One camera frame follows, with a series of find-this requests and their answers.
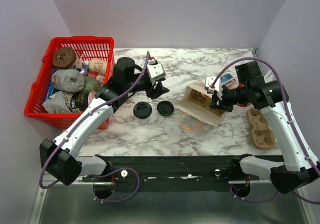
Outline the black coffee cup lid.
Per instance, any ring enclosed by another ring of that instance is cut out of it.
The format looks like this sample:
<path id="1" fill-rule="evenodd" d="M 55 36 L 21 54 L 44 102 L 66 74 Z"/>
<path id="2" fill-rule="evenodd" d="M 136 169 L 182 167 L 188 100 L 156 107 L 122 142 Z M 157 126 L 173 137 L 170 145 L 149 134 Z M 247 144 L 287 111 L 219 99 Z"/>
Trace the black coffee cup lid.
<path id="1" fill-rule="evenodd" d="M 138 102 L 133 108 L 133 114 L 138 119 L 147 119 L 152 114 L 152 107 L 148 102 Z"/>

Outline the paper takeout bag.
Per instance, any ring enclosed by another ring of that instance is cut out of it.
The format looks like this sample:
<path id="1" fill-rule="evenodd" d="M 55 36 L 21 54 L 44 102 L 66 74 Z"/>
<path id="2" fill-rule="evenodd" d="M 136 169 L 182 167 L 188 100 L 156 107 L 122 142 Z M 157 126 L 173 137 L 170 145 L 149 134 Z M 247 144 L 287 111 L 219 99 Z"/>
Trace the paper takeout bag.
<path id="1" fill-rule="evenodd" d="M 183 98 L 175 103 L 175 107 L 198 119 L 202 123 L 217 127 L 227 116 L 227 111 L 221 117 L 218 117 L 210 111 L 198 106 L 189 99 L 192 90 L 201 92 L 208 97 L 212 97 L 212 94 L 207 94 L 205 91 L 204 83 L 193 82 L 186 86 Z"/>

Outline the white paper coffee cup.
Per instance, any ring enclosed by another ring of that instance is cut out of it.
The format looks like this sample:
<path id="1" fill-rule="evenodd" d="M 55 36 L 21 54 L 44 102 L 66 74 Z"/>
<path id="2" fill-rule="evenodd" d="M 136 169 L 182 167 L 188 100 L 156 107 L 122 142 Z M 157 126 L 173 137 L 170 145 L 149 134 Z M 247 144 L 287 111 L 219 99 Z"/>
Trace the white paper coffee cup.
<path id="1" fill-rule="evenodd" d="M 142 124 L 142 125 L 145 125 L 145 124 L 148 124 L 148 123 L 150 122 L 150 119 L 151 119 L 150 116 L 147 117 L 147 118 L 143 118 L 143 119 L 138 118 L 138 122 L 139 122 L 140 124 Z"/>

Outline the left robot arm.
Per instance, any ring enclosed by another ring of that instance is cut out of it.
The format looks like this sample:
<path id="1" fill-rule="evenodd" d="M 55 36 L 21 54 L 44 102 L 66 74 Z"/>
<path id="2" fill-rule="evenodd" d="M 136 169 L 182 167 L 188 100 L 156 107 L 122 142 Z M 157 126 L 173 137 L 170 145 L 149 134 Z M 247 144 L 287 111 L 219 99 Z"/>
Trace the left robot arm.
<path id="1" fill-rule="evenodd" d="M 162 85 L 166 76 L 164 67 L 150 55 L 146 57 L 142 68 L 132 58 L 119 58 L 113 75 L 99 88 L 81 116 L 53 141 L 42 141 L 39 147 L 41 188 L 46 188 L 43 185 L 45 172 L 64 185 L 70 185 L 79 176 L 95 176 L 99 181 L 110 178 L 110 162 L 106 158 L 99 155 L 79 157 L 78 154 L 92 133 L 128 100 L 129 93 L 145 92 L 154 100 L 169 92 Z"/>

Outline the red straw cup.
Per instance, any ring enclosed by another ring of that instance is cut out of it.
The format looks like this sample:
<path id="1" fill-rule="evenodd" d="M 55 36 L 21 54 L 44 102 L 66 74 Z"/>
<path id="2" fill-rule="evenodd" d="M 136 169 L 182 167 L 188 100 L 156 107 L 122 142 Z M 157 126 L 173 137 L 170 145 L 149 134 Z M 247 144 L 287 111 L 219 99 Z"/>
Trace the red straw cup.
<path id="1" fill-rule="evenodd" d="M 246 104 L 237 104 L 238 106 L 240 106 L 240 107 L 247 107 L 247 106 L 249 106 L 250 105 L 250 103 L 246 103 Z"/>

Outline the blue orange card box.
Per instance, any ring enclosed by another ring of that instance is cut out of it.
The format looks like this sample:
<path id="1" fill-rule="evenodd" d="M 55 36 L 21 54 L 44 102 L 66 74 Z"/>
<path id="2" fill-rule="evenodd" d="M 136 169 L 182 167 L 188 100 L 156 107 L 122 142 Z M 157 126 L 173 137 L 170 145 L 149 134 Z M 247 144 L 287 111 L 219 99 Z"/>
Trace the blue orange card box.
<path id="1" fill-rule="evenodd" d="M 225 74 L 220 77 L 222 85 L 232 87 L 236 83 L 236 79 L 231 74 Z"/>

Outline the white wrapped straws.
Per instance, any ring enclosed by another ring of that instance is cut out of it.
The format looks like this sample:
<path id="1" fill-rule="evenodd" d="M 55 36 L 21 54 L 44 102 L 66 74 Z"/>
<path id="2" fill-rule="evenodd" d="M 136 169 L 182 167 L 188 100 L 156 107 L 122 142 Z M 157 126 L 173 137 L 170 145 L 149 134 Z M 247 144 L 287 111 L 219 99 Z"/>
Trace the white wrapped straws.
<path id="1" fill-rule="evenodd" d="M 271 70 L 268 70 L 267 73 L 263 76 L 266 82 L 270 82 L 274 80 L 274 75 Z"/>

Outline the beige printed bottle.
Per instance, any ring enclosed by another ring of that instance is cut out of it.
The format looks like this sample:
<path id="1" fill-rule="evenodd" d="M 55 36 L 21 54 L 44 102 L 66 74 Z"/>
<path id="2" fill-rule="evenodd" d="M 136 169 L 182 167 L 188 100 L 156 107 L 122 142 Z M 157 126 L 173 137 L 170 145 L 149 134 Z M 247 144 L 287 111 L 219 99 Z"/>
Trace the beige printed bottle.
<path id="1" fill-rule="evenodd" d="M 91 60 L 83 61 L 83 64 L 88 66 L 89 70 L 101 75 L 106 75 L 108 62 L 102 59 L 93 58 Z"/>

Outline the green avocado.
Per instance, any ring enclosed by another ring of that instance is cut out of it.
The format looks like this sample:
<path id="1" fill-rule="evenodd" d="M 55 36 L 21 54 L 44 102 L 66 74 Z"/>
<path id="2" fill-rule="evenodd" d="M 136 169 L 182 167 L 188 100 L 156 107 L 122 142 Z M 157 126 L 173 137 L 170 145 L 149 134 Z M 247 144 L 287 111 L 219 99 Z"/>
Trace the green avocado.
<path id="1" fill-rule="evenodd" d="M 97 92 L 100 86 L 101 83 L 96 78 L 86 76 L 84 77 L 84 87 L 80 90 L 80 93 Z"/>

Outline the black food cup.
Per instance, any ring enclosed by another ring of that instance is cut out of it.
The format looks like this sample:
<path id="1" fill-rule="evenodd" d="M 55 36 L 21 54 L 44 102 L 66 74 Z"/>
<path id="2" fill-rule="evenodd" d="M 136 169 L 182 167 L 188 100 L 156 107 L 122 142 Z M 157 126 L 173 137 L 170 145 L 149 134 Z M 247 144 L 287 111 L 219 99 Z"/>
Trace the black food cup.
<path id="1" fill-rule="evenodd" d="M 80 113 L 86 110 L 92 100 L 95 98 L 96 92 L 75 93 L 69 100 L 69 109 L 72 113 Z"/>

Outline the red plastic basket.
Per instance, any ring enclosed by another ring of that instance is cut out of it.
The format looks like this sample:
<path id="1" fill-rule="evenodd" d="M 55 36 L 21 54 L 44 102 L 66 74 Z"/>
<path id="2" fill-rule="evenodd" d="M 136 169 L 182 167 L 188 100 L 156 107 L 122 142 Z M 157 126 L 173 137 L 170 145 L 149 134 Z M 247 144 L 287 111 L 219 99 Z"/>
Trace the red plastic basket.
<path id="1" fill-rule="evenodd" d="M 54 66 L 52 59 L 56 51 L 62 47 L 70 47 L 79 57 L 85 60 L 99 58 L 108 62 L 104 82 L 106 83 L 114 70 L 114 44 L 112 37 L 72 36 L 55 37 L 51 40 L 42 58 L 42 67 L 37 80 L 32 84 L 24 114 L 27 117 L 39 119 L 58 129 L 69 128 L 80 117 L 80 113 L 47 113 L 42 102 L 51 81 Z"/>

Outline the grey crumpled bag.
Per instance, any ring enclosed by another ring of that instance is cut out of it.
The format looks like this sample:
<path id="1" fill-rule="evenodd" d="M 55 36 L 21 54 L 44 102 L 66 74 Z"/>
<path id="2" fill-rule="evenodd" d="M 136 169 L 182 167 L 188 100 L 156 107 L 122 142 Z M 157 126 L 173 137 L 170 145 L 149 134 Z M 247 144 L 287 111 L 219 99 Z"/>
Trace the grey crumpled bag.
<path id="1" fill-rule="evenodd" d="M 51 75 L 53 87 L 59 91 L 76 93 L 84 87 L 84 76 L 75 69 L 56 70 Z"/>

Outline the silver snack bag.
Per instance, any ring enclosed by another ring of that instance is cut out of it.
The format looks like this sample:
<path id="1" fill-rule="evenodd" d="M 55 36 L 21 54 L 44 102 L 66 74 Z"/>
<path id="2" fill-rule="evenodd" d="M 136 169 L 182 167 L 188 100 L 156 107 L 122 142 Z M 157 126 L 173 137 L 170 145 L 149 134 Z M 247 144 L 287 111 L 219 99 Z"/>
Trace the silver snack bag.
<path id="1" fill-rule="evenodd" d="M 70 101 L 74 94 L 58 91 L 49 96 L 42 106 L 48 113 L 72 113 Z"/>

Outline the blue flat package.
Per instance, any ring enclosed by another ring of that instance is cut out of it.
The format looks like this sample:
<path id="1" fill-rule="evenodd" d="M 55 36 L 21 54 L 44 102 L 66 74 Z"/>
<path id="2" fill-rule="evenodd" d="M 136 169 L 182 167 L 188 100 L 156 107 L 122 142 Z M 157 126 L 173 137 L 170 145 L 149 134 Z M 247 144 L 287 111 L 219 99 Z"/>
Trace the blue flat package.
<path id="1" fill-rule="evenodd" d="M 53 74 L 54 74 L 56 71 L 57 71 L 57 69 L 53 69 L 53 70 L 52 70 L 51 76 L 50 76 L 50 78 L 49 78 L 48 86 L 47 86 L 47 88 L 46 88 L 44 97 L 43 97 L 43 99 L 42 99 L 42 103 L 44 103 L 48 97 L 50 97 L 51 95 L 55 94 L 55 93 L 58 91 L 58 90 L 53 86 L 53 84 L 52 84 L 52 77 L 53 77 Z"/>

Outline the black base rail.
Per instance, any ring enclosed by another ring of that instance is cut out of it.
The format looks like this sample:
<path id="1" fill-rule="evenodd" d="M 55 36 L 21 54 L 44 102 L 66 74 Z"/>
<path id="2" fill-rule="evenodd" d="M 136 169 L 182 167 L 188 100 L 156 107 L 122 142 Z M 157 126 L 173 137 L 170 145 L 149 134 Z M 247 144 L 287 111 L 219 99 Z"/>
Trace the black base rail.
<path id="1" fill-rule="evenodd" d="M 228 191 L 229 183 L 254 182 L 227 156 L 109 156 L 105 173 L 124 168 L 127 177 L 115 173 L 117 192 Z"/>

